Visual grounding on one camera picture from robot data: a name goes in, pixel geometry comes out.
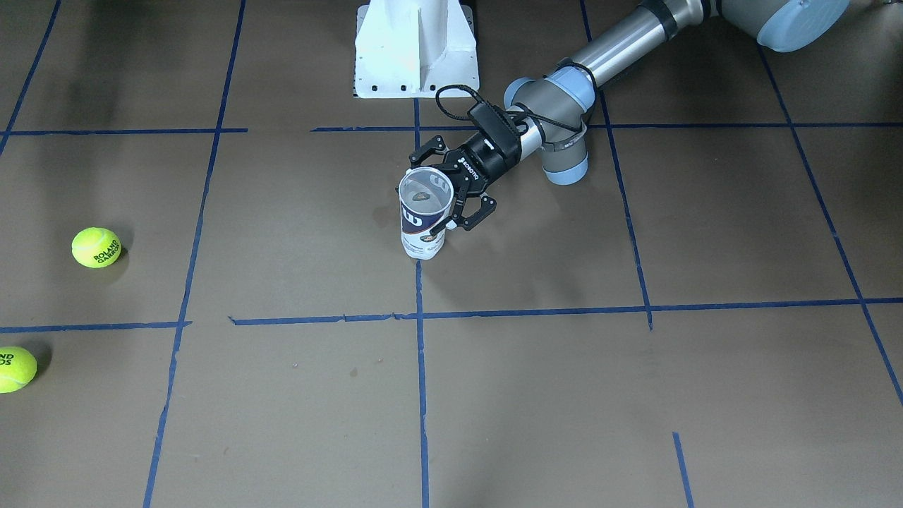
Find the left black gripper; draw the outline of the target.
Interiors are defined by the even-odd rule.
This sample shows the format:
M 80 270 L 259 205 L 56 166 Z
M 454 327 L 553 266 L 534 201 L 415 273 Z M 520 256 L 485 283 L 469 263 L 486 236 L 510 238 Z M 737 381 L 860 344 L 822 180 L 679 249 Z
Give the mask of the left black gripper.
M 483 134 L 472 135 L 461 147 L 449 148 L 441 135 L 433 136 L 409 155 L 409 169 L 430 167 L 451 170 L 451 182 L 456 192 L 464 190 L 467 196 L 455 200 L 447 215 L 432 226 L 432 235 L 446 229 L 471 231 L 497 208 L 497 201 L 487 195 L 488 186 L 520 162 L 522 146 L 515 135 L 503 135 L 500 140 Z

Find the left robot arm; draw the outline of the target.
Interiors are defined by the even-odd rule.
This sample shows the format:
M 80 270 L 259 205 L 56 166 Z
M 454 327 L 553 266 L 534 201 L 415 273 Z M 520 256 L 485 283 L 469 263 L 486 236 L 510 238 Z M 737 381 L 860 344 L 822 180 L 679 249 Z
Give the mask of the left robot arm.
M 410 154 L 398 184 L 401 231 L 435 243 L 446 229 L 472 229 L 496 208 L 488 188 L 538 155 L 556 186 L 577 183 L 589 169 L 585 135 L 601 93 L 632 74 L 646 56 L 688 27 L 725 20 L 775 52 L 794 52 L 826 33 L 848 1 L 641 1 L 624 19 L 541 78 L 517 78 L 501 104 L 468 85 L 472 107 L 460 116 L 476 132 L 458 147 L 435 136 Z

